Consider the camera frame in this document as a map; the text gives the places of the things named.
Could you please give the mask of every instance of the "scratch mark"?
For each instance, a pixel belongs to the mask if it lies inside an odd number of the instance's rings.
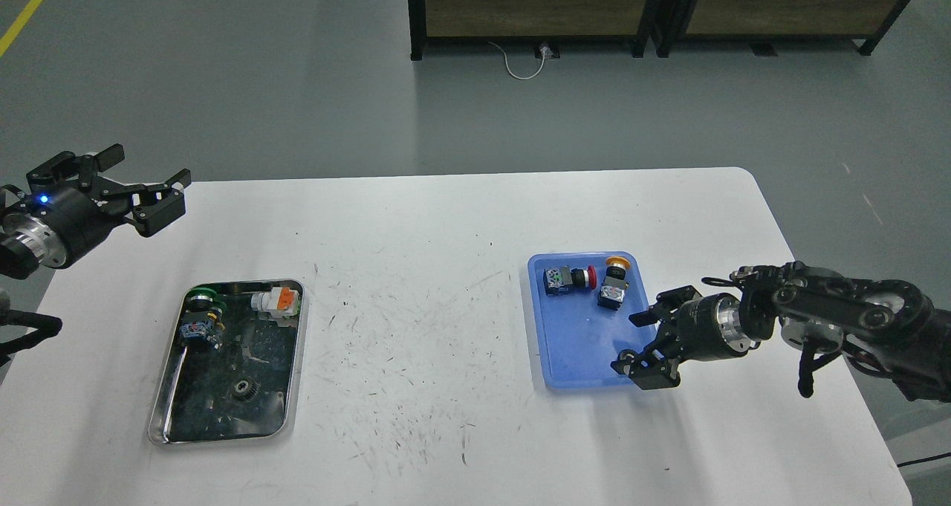
[[[470,287],[478,287],[479,284],[485,283],[487,280],[492,279],[492,278],[495,278],[495,276],[500,275],[500,273],[505,273],[505,271],[504,271],[504,270],[499,270],[499,272],[490,273],[490,275],[485,276],[485,278],[482,278],[482,279],[480,279],[478,282],[472,283],[472,285],[469,285],[469,286],[470,286]]]
[[[875,210],[875,207],[872,206],[872,202],[869,201],[869,197],[867,197],[867,195],[865,195],[865,194],[862,194],[862,198],[864,198],[864,199],[866,200],[866,204],[869,205],[869,209],[872,210],[872,215],[875,217],[875,219],[877,219],[877,221],[879,221],[879,225],[884,225],[884,224],[886,224],[886,222],[883,222],[883,221],[882,221],[882,217],[879,216],[879,213]]]

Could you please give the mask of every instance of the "electrical component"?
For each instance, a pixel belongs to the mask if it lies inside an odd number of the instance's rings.
[[[625,278],[631,270],[631,262],[622,256],[609,256],[605,261],[608,270],[605,271],[604,282],[597,295],[597,304],[607,309],[620,309],[624,296],[628,293],[628,282]]]
[[[195,287],[186,293],[184,312],[179,317],[178,332],[186,346],[201,344],[218,349],[224,333],[224,312],[227,305],[218,293],[207,287]]]
[[[570,293],[573,289],[594,290],[597,287],[597,272],[594,266],[588,265],[588,269],[562,266],[560,268],[545,269],[545,293],[549,296],[564,295]]]
[[[300,293],[290,287],[274,287],[270,291],[253,293],[251,309],[261,319],[275,320],[279,325],[289,326],[290,317],[300,312]]]

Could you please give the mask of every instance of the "black gear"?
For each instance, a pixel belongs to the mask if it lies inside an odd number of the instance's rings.
[[[247,402],[258,394],[259,388],[261,388],[261,385],[257,381],[250,377],[243,377],[231,386],[231,395],[237,400]]]

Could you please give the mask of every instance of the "black metal frame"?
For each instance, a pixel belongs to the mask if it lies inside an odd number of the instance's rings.
[[[675,42],[807,42],[822,41],[823,39],[862,39],[863,44],[858,47],[859,53],[863,56],[871,55],[875,47],[879,45],[886,32],[894,24],[901,11],[911,0],[898,0],[892,8],[889,16],[884,19],[882,25],[871,35],[770,35],[770,34],[716,34],[687,35],[690,19],[693,17],[693,11],[696,9],[699,0],[662,0],[661,8],[658,12],[657,28],[655,28],[655,44],[657,56],[666,58],[670,54]]]
[[[407,0],[410,12],[410,59],[422,60],[426,45],[426,0]]]
[[[426,30],[426,0],[407,0],[410,18],[410,59],[422,59],[427,45],[471,45],[486,41],[498,43],[529,43],[537,46],[547,42],[553,49],[565,42],[629,42],[631,56],[639,59],[644,56],[644,49],[652,29],[655,28],[655,16],[662,0],[645,0],[641,21],[635,35],[525,35],[525,36],[428,36]]]

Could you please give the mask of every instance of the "stainless steel tray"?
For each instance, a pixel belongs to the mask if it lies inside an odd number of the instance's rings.
[[[292,279],[199,285],[227,304],[218,348],[187,345],[179,336],[183,299],[169,344],[169,356],[149,422],[156,444],[267,438],[289,427],[307,312],[302,284]],[[253,293],[273,287],[299,292],[300,310],[279,326],[251,309]]]

